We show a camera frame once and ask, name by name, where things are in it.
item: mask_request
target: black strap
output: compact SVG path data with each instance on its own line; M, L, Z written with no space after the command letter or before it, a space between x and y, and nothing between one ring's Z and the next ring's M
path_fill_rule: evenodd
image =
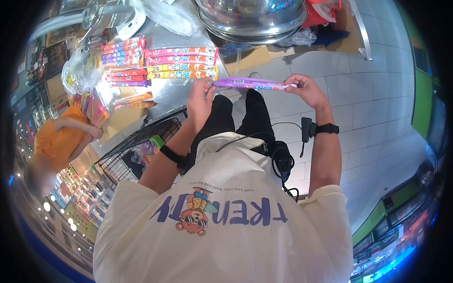
M172 151L168 146L165 144L160 148L160 152L162 152L166 157L168 157L171 161L177 164L179 169L184 168L186 164L186 157L182 155L176 154Z
M334 124L328 123L325 125L316 125L315 135L319 133L338 134L340 128Z

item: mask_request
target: cream t-shirt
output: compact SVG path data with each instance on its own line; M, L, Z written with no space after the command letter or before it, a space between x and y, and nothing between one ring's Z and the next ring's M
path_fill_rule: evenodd
M262 140L215 153L239 137L203 140L196 164L162 195L118 184L96 237L96 282L348 282L352 236L340 187L297 204L270 158L250 150Z

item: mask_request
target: hand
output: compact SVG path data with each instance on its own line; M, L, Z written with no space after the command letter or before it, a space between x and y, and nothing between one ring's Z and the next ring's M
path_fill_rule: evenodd
M195 80L187 100L187 121L193 124L196 133L201 131L211 114L212 98L216 87L207 83L210 80L210 77Z
M323 91L318 87L312 78L301 74L292 74L282 82L283 85L296 84L297 87L285 88L286 93L294 93L300 96L308 106L318 109L330 105Z
M92 135L90 135L90 134L87 134L87 135L85 136L85 142L86 142L87 144L94 142L94 140L95 140L95 138L94 138Z
M100 139L100 138L102 138L102 134L104 132L102 131L102 129L99 129L95 126L90 126L88 133L91 134L93 136L93 138Z

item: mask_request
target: black pants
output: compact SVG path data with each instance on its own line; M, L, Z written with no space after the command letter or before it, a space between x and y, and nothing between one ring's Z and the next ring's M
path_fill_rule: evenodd
M254 89L247 91L246 115L242 120L242 126L235 131L233 117L233 104L225 96L217 95L212 102L212 111L204 127L197 134L190 149L190 159L195 161L198 144L205 138L225 133L236 132L242 135L251 135L257 132L268 132L270 134L256 134L254 138L262 139L267 144L275 142L274 131L270 126L270 117L267 111L264 98Z

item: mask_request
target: man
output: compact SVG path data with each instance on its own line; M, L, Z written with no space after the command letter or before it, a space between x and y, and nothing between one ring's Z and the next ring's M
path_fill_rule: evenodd
M247 114L235 133L231 102L224 96L212 101L209 80L194 82L188 118L166 144L170 152L159 152L139 183L118 184L96 237L95 280L348 282L352 236L339 187L337 135L315 136L309 198L298 204L282 191L271 158L256 152L264 140L245 138L218 151L244 135L271 131L270 120L264 99L249 90ZM283 84L298 86L286 92L315 109L318 125L334 124L331 106L313 79L294 74ZM226 131L214 130L214 120ZM261 128L251 129L249 123L257 120ZM200 140L207 131L215 135ZM172 159L198 141L195 165L170 189L178 173Z
M78 106L70 106L57 119L49 119L36 133L34 156L25 166L24 182L36 197L55 186L57 173L76 159L83 149L102 137L102 130L88 124Z

